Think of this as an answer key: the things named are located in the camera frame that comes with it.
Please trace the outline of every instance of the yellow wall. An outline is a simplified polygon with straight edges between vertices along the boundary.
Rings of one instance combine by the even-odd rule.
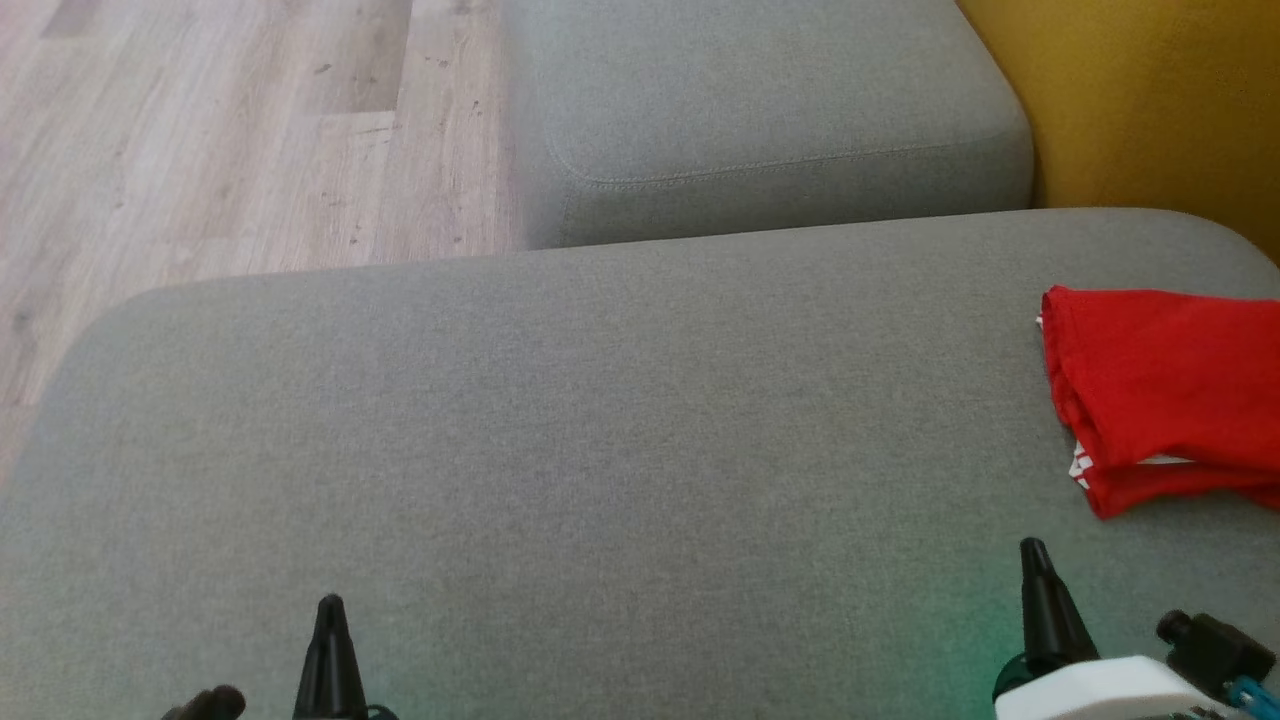
[[[1036,135],[1037,204],[1167,208],[1280,260],[1280,0],[957,0]]]

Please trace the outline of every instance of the gray sofa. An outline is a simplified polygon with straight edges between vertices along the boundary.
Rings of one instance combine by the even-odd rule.
[[[1052,283],[1280,296],[1212,223],[1043,210],[132,300],[0,500],[6,716],[287,717],[338,592],[406,720],[989,717],[1027,534],[1106,655],[1174,606],[1280,644],[1274,512],[1066,477]]]
[[[538,247],[1027,208],[1018,97],[951,0],[511,0]]]

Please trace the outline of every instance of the black connector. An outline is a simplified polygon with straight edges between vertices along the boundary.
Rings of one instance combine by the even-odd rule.
[[[1170,610],[1156,625],[1156,635],[1174,647],[1165,662],[1220,702],[1226,702],[1226,689],[1242,675],[1261,683],[1276,664],[1276,655],[1260,642],[1203,612],[1190,618]]]

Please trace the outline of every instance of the wooden floor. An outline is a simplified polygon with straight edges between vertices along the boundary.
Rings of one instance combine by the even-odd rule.
[[[497,0],[0,0],[0,483],[146,290],[517,250]]]

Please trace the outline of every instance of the red fabric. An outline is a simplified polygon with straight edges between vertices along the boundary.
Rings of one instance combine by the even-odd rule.
[[[1280,302],[1055,286],[1041,318],[1100,518],[1220,488],[1280,510]],[[1139,465],[1157,455],[1194,462]]]

